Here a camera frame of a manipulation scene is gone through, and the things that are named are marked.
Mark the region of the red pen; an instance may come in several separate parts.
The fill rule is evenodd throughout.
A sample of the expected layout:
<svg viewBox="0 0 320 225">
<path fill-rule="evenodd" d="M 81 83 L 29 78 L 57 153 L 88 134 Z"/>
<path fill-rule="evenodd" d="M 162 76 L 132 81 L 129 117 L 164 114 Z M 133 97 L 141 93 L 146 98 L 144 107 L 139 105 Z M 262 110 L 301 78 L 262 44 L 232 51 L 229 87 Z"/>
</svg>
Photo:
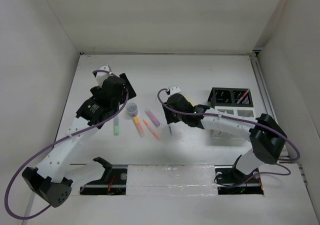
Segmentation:
<svg viewBox="0 0 320 225">
<path fill-rule="evenodd" d="M 241 98 L 237 101 L 237 104 L 240 104 L 248 95 L 249 89 L 241 96 Z"/>
</svg>

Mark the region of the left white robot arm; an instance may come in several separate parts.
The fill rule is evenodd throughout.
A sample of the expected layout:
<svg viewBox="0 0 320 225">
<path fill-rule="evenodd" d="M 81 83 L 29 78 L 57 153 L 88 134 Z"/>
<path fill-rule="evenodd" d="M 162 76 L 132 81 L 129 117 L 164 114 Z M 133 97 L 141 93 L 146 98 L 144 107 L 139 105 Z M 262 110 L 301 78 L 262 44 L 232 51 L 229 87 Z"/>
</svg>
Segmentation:
<svg viewBox="0 0 320 225">
<path fill-rule="evenodd" d="M 121 105 L 137 95 L 125 73 L 109 74 L 90 92 L 92 96 L 76 111 L 65 137 L 35 167 L 26 167 L 22 172 L 29 188 L 53 208 L 61 206 L 71 194 L 73 180 L 65 174 L 77 154 L 106 122 L 119 114 Z"/>
</svg>

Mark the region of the blue pen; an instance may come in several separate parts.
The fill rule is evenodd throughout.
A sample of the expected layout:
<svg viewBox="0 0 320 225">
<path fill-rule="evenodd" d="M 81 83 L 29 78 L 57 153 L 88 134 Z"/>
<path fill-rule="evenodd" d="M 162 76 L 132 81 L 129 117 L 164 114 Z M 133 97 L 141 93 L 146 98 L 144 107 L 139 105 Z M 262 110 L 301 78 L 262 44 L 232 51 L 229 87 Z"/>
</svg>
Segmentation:
<svg viewBox="0 0 320 225">
<path fill-rule="evenodd" d="M 172 128 L 170 124 L 168 124 L 168 130 L 169 130 L 169 134 L 172 136 Z"/>
</svg>

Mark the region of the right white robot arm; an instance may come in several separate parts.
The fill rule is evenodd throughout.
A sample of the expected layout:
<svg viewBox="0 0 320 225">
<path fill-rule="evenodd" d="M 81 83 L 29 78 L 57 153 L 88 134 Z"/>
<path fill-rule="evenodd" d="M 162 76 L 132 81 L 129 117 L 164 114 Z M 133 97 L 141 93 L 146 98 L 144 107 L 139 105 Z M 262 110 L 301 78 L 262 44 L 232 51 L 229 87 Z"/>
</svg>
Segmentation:
<svg viewBox="0 0 320 225">
<path fill-rule="evenodd" d="M 287 139 L 275 120 L 267 114 L 244 118 L 207 105 L 193 106 L 180 93 L 170 95 L 162 107 L 168 124 L 183 122 L 191 128 L 223 132 L 250 142 L 251 149 L 240 155 L 226 173 L 237 182 L 243 182 L 264 164 L 277 164 Z"/>
</svg>

